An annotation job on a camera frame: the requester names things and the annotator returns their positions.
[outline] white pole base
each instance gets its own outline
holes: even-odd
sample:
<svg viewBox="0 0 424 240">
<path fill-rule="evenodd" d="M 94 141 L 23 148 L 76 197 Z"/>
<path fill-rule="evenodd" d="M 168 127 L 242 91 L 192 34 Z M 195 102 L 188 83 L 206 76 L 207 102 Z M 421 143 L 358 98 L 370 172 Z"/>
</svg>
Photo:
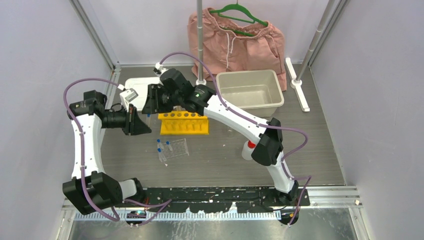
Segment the white pole base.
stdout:
<svg viewBox="0 0 424 240">
<path fill-rule="evenodd" d="M 197 85 L 206 85 L 206 79 L 203 79 L 202 81 L 200 81 L 199 79 L 196 80 L 196 86 Z"/>
<path fill-rule="evenodd" d="M 296 80 L 297 75 L 295 69 L 292 65 L 292 60 L 290 57 L 286 57 L 284 60 L 285 66 L 287 67 L 288 76 L 291 79 L 290 86 L 296 92 L 297 100 L 299 100 L 300 108 L 303 112 L 309 112 L 311 109 L 308 106 L 308 102 L 306 101 L 304 91 L 302 90 L 302 80 Z"/>
</svg>

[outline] test tube rack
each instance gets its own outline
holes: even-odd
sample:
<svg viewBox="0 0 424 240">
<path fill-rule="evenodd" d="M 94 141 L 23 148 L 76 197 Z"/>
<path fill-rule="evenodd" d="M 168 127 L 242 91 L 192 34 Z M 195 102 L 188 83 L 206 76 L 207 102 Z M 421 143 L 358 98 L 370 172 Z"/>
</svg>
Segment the test tube rack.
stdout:
<svg viewBox="0 0 424 240">
<path fill-rule="evenodd" d="M 172 111 L 160 113 L 161 135 L 208 135 L 209 119 L 197 113 L 188 111 Z"/>
</svg>

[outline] black mounting plate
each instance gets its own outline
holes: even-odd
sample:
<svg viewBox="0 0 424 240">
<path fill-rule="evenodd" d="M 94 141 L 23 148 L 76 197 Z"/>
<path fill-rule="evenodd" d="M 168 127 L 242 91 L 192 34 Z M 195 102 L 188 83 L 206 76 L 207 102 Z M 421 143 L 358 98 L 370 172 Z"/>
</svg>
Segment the black mounting plate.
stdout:
<svg viewBox="0 0 424 240">
<path fill-rule="evenodd" d="M 302 189 L 297 190 L 300 196 Z M 284 207 L 279 200 L 279 191 L 272 186 L 239 186 L 239 187 L 149 187 L 144 189 L 143 203 L 156 205 L 169 199 L 172 202 L 164 209 L 169 213 L 185 213 L 190 209 L 192 213 L 228 212 L 233 202 L 238 213 L 269 213 L 272 207 Z M 300 206 L 309 206 L 310 200 L 306 189 L 300 199 Z M 133 204 L 123 203 L 117 207 L 134 207 Z M 156 212 L 159 207 L 149 208 Z"/>
</svg>

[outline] drawstring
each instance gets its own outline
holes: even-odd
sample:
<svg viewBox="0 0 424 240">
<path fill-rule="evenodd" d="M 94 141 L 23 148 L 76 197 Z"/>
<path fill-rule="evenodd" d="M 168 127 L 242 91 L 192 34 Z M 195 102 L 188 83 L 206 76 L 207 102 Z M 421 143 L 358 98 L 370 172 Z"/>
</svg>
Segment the drawstring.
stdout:
<svg viewBox="0 0 424 240">
<path fill-rule="evenodd" d="M 230 50 L 230 35 L 228 34 L 228 32 L 226 32 L 226 39 L 228 44 L 226 47 L 226 69 L 225 70 L 228 69 L 228 56 L 233 53 L 233 44 L 236 38 L 234 37 L 231 41 L 231 50 Z"/>
</svg>

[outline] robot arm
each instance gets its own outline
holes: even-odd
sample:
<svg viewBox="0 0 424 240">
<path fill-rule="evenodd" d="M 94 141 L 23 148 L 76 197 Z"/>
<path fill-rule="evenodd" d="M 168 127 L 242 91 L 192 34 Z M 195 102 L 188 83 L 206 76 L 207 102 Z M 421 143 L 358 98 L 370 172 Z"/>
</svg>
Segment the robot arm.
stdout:
<svg viewBox="0 0 424 240">
<path fill-rule="evenodd" d="M 180 105 L 189 112 L 207 116 L 231 127 L 256 144 L 251 156 L 257 163 L 266 166 L 274 181 L 275 188 L 281 192 L 283 198 L 289 202 L 296 198 L 299 184 L 297 181 L 292 180 L 286 163 L 284 161 L 282 162 L 284 155 L 282 131 L 259 126 L 259 124 L 263 124 L 281 127 L 279 120 L 272 118 L 270 121 L 267 121 L 266 119 L 256 117 L 226 102 L 224 99 L 228 107 L 258 123 L 258 125 L 253 124 L 226 109 L 213 89 L 205 85 L 192 86 L 180 71 L 171 68 L 159 72 L 159 74 L 160 82 L 163 85 L 149 85 L 148 89 L 151 91 L 149 91 L 149 96 L 147 97 L 142 113 L 168 112 L 173 106 Z M 287 174 L 290 177 L 285 174 L 282 164 L 284 164 Z"/>
<path fill-rule="evenodd" d="M 126 198 L 140 200 L 145 195 L 141 183 L 136 178 L 116 181 L 105 174 L 99 144 L 101 128 L 121 128 L 125 135 L 151 133 L 149 126 L 140 120 L 138 110 L 141 110 L 143 114 L 170 113 L 175 106 L 182 106 L 189 112 L 215 119 L 255 143 L 256 147 L 251 156 L 253 160 L 268 169 L 275 188 L 280 192 L 280 199 L 286 202 L 296 199 L 299 185 L 283 170 L 282 164 L 290 176 L 286 163 L 282 162 L 281 130 L 253 124 L 230 112 L 222 105 L 213 89 L 205 85 L 192 86 L 181 72 L 171 68 L 160 74 L 158 83 L 145 84 L 145 88 L 137 92 L 133 89 L 125 89 L 120 94 L 120 99 L 121 110 L 105 109 L 106 96 L 93 90 L 84 93 L 83 101 L 69 105 L 84 130 L 84 168 L 87 183 L 85 187 L 99 208 L 105 209 L 118 205 Z M 275 118 L 267 121 L 229 102 L 226 104 L 237 113 L 254 119 L 259 124 L 281 126 L 280 121 Z M 71 181 L 64 183 L 62 190 L 79 212 L 86 215 L 95 210 L 89 205 L 82 191 L 80 133 L 74 121 L 72 126 L 75 134 L 74 169 Z"/>
</svg>

